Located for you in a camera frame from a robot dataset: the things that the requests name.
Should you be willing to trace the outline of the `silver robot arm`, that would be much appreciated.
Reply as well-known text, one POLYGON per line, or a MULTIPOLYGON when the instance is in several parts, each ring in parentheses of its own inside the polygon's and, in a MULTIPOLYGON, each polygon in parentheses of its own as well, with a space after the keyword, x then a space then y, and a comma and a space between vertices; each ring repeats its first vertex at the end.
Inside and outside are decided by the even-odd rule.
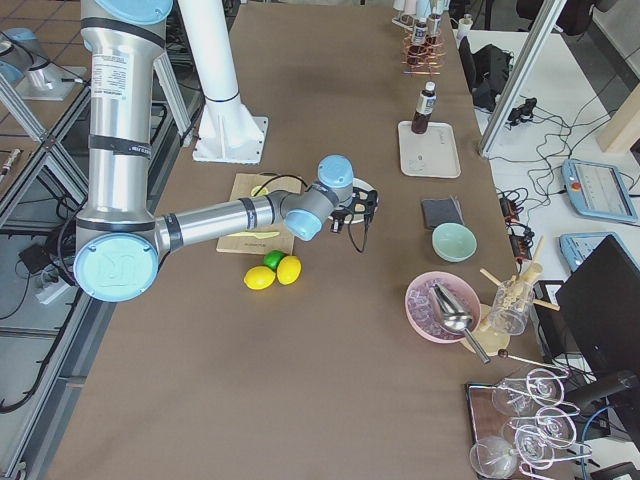
MULTIPOLYGON (((152 84, 166 57, 169 1, 85 1, 81 34, 92 54, 89 187, 76 217, 73 273, 88 295, 122 302, 144 293, 164 257, 184 246, 271 224, 310 240, 325 221, 374 198, 358 187, 350 161, 325 157, 304 191, 276 190, 183 213, 147 207, 152 84)), ((256 164, 268 121, 242 103, 224 9, 182 1, 180 13, 204 95, 194 157, 256 164)))

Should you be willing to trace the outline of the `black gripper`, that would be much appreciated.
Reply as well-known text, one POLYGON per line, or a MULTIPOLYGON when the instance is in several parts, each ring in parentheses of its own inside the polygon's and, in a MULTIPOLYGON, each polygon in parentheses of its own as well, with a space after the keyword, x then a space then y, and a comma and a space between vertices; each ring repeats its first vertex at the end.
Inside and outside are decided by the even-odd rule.
POLYGON ((360 187, 354 187, 352 193, 352 201, 349 208, 351 210, 372 210, 373 209, 373 191, 360 187))

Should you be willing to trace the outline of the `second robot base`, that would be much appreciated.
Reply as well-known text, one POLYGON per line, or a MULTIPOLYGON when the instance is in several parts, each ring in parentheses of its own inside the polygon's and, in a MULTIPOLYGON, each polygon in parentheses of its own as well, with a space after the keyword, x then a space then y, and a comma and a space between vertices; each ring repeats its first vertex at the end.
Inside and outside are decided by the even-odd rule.
POLYGON ((56 64, 27 28, 1 32, 1 76, 23 100, 63 101, 86 71, 56 64))

